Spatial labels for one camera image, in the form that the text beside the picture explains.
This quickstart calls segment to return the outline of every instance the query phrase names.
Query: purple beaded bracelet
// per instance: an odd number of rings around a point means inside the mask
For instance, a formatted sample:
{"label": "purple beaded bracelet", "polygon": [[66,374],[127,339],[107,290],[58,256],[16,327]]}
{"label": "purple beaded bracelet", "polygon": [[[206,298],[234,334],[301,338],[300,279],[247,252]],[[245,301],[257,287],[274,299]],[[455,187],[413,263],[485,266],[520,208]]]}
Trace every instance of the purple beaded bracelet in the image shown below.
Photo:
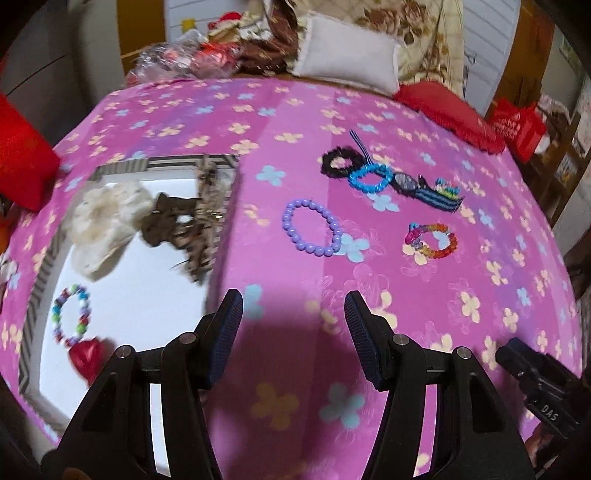
{"label": "purple beaded bracelet", "polygon": [[[291,220],[295,209],[299,207],[308,207],[310,210],[322,214],[322,217],[326,219],[326,222],[329,224],[329,227],[333,232],[332,243],[328,247],[320,247],[319,245],[304,242],[298,235],[296,229],[291,225]],[[332,257],[334,253],[337,253],[340,250],[340,239],[343,235],[343,231],[339,228],[337,219],[322,205],[318,205],[317,203],[312,202],[312,200],[294,200],[287,204],[282,221],[283,230],[285,230],[287,235],[291,237],[291,241],[295,243],[295,247],[298,250],[305,250],[309,254],[314,254],[317,257],[322,257],[323,255]]]}

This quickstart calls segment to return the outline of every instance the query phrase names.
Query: white wall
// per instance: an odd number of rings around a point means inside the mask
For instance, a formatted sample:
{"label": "white wall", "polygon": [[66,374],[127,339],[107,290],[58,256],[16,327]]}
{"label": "white wall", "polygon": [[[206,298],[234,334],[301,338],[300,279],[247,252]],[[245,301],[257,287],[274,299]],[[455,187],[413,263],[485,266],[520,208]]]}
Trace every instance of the white wall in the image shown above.
{"label": "white wall", "polygon": [[574,72],[570,63],[560,53],[560,44],[563,38],[564,35],[556,27],[548,66],[542,79],[542,92],[562,102],[566,108],[572,111],[579,98],[583,77]]}
{"label": "white wall", "polygon": [[465,100],[481,115],[488,110],[505,70],[520,6],[519,0],[464,0],[465,51],[476,56]]}
{"label": "white wall", "polygon": [[197,28],[207,33],[207,24],[226,12],[243,13],[248,0],[165,0],[166,39],[174,40],[181,35],[181,21],[194,18]]}

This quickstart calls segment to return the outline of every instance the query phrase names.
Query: black hair tie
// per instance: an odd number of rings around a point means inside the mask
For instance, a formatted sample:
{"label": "black hair tie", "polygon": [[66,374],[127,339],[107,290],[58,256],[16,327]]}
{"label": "black hair tie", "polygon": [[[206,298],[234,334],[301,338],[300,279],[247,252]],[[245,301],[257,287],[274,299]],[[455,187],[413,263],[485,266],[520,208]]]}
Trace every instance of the black hair tie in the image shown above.
{"label": "black hair tie", "polygon": [[[351,165],[345,168],[334,168],[331,166],[331,163],[335,158],[350,160]],[[365,164],[366,161],[363,155],[354,148],[337,147],[322,156],[322,168],[320,169],[320,172],[332,179],[345,179],[349,177],[352,172],[359,170]]]}

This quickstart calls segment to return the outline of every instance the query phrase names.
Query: screw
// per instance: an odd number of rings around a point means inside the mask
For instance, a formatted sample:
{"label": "screw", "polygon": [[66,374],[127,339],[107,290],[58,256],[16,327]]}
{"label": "screw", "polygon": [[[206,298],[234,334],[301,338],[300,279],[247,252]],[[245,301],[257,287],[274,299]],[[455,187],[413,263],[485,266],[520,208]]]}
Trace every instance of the screw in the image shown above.
{"label": "screw", "polygon": [[115,355],[119,358],[125,358],[131,354],[131,347],[129,345],[122,345],[117,350],[115,350]]}
{"label": "screw", "polygon": [[396,345],[400,346],[404,346],[410,341],[409,338],[403,333],[397,333],[392,337],[392,340],[394,341],[394,343],[396,343]]}
{"label": "screw", "polygon": [[460,358],[463,358],[464,360],[468,360],[472,356],[472,352],[470,351],[470,349],[466,348],[465,346],[461,346],[456,350],[456,352],[458,356]]}
{"label": "screw", "polygon": [[196,339],[197,339],[197,335],[195,335],[193,332],[185,332],[184,334],[182,334],[180,336],[179,341],[183,345],[188,345],[190,343],[193,343]]}

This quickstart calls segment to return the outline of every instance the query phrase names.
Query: pink bedsheet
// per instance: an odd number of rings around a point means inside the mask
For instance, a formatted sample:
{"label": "pink bedsheet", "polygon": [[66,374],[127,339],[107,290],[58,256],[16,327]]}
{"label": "pink bedsheet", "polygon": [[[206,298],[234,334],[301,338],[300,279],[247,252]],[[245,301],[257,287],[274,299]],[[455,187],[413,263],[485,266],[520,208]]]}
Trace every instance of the pink bedsheet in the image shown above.
{"label": "pink bedsheet", "polygon": [[[377,162],[429,182],[456,179],[462,209],[443,213],[390,188],[370,198],[321,175],[319,158],[352,144],[351,128]],[[23,216],[9,253],[19,270],[0,316],[0,372],[17,396],[27,301],[75,192],[106,162],[201,152],[240,154],[243,175],[223,289],[240,289],[245,311],[223,380],[207,401],[225,478],[360,477],[386,394],[363,377],[343,318],[349,290],[360,290],[374,313],[425,347],[473,349],[497,384],[495,350],[514,335],[580,372],[569,278],[511,156],[476,151],[388,99],[271,79],[140,86],[105,98],[56,151],[63,174],[51,202]],[[339,218],[346,232],[339,255],[295,249],[280,220],[296,198],[312,198]],[[427,261],[404,246],[411,222],[449,225],[458,250]],[[318,214],[298,211],[294,223],[306,240],[325,241]],[[523,434],[531,420],[524,412]],[[417,472],[429,462],[432,419],[424,432]]]}

